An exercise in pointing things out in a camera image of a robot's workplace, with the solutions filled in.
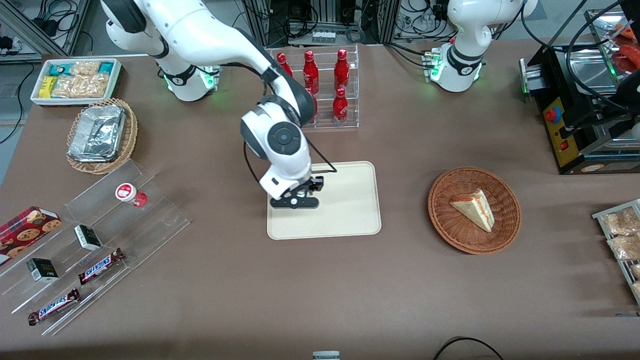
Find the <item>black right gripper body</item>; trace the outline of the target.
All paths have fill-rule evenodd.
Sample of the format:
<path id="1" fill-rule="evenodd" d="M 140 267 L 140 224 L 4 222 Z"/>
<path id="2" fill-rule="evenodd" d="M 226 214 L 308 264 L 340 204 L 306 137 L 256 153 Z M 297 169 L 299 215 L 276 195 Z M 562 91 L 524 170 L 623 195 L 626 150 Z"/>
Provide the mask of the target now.
<path id="1" fill-rule="evenodd" d="M 279 198 L 311 198 L 314 192 L 319 192 L 324 186 L 325 178 L 322 175 L 312 175 L 306 182 L 290 187 Z"/>

